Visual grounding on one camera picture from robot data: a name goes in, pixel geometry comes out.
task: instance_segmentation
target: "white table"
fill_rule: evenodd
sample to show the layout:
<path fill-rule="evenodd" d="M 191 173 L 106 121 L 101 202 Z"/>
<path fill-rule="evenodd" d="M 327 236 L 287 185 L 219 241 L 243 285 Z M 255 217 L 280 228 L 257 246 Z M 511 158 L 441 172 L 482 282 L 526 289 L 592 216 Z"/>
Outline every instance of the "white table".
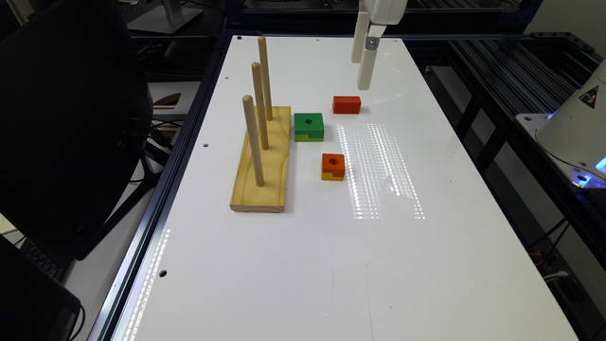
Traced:
<path fill-rule="evenodd" d="M 323 113 L 326 137 L 292 131 L 286 210 L 254 214 L 229 201 L 257 39 L 232 41 L 116 340 L 577 340 L 402 41 L 382 39 L 367 92 L 350 46 L 268 38 L 274 105 Z M 322 153 L 345 182 L 320 180 Z"/>

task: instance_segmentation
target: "wooden base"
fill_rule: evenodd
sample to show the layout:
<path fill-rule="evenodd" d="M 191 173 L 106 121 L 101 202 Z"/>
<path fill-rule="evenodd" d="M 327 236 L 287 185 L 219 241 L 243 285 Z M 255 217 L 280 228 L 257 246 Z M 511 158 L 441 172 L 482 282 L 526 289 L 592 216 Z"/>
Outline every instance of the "wooden base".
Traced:
<path fill-rule="evenodd" d="M 236 212 L 280 213 L 284 211 L 291 107 L 273 107 L 274 119 L 267 122 L 269 149 L 261 150 L 265 185 L 258 187 L 248 134 L 244 138 L 238 175 L 230 207 Z"/>

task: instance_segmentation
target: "red block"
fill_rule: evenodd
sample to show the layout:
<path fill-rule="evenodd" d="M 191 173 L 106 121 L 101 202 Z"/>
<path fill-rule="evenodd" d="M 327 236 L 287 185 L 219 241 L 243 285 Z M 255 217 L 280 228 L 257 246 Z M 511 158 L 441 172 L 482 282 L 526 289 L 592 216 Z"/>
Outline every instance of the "red block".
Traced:
<path fill-rule="evenodd" d="M 335 96 L 332 101 L 334 114 L 360 114 L 362 101 L 359 96 Z"/>

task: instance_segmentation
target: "green block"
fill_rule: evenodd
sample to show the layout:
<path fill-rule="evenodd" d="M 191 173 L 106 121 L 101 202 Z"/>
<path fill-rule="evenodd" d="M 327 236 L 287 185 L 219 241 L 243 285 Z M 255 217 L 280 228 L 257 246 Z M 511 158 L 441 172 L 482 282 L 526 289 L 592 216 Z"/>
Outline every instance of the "green block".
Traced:
<path fill-rule="evenodd" d="M 308 135 L 309 138 L 322 138 L 324 140 L 322 114 L 294 114 L 294 134 Z"/>
<path fill-rule="evenodd" d="M 294 135 L 294 142 L 322 142 L 322 141 L 324 141 L 324 137 L 313 138 L 313 137 L 310 137 L 309 135 L 304 135 L 304 134 L 295 134 Z"/>

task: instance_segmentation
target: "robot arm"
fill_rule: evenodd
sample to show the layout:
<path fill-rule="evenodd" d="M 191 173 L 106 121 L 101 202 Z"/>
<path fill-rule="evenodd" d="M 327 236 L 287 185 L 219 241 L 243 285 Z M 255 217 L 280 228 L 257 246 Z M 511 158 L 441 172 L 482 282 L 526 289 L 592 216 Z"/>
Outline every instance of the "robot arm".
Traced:
<path fill-rule="evenodd" d="M 351 61 L 360 64 L 358 89 L 368 90 L 379 41 L 387 25 L 400 22 L 408 0 L 360 0 Z"/>
<path fill-rule="evenodd" d="M 561 161 L 606 181 L 606 62 L 536 132 Z"/>

